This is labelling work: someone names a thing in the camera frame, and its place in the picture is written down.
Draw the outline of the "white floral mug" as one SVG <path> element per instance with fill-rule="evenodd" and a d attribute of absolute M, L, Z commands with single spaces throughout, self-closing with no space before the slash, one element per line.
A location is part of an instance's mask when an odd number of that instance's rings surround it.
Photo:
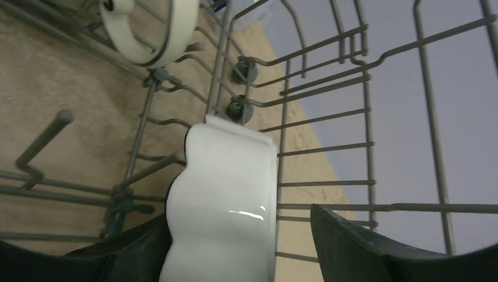
<path fill-rule="evenodd" d="M 199 1 L 99 1 L 98 7 L 112 46 L 134 65 L 164 67 L 203 49 L 193 40 Z"/>

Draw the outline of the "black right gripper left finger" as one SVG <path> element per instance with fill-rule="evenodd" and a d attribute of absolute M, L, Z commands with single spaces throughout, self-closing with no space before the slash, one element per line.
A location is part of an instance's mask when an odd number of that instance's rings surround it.
<path fill-rule="evenodd" d="M 158 281 L 172 239 L 161 214 L 62 256 L 1 242 L 1 281 Z"/>

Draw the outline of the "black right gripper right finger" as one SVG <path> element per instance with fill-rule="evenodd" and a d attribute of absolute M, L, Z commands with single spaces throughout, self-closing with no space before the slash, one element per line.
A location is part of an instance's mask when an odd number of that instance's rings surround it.
<path fill-rule="evenodd" d="M 497 281 L 497 245 L 457 256 L 419 249 L 314 204 L 312 237 L 324 281 Z"/>

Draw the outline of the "white bowl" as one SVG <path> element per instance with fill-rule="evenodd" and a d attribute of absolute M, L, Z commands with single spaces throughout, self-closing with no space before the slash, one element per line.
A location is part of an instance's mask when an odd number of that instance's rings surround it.
<path fill-rule="evenodd" d="M 184 143 L 185 169 L 165 204 L 172 244 L 161 281 L 273 281 L 277 147 L 261 132 L 207 115 Z"/>

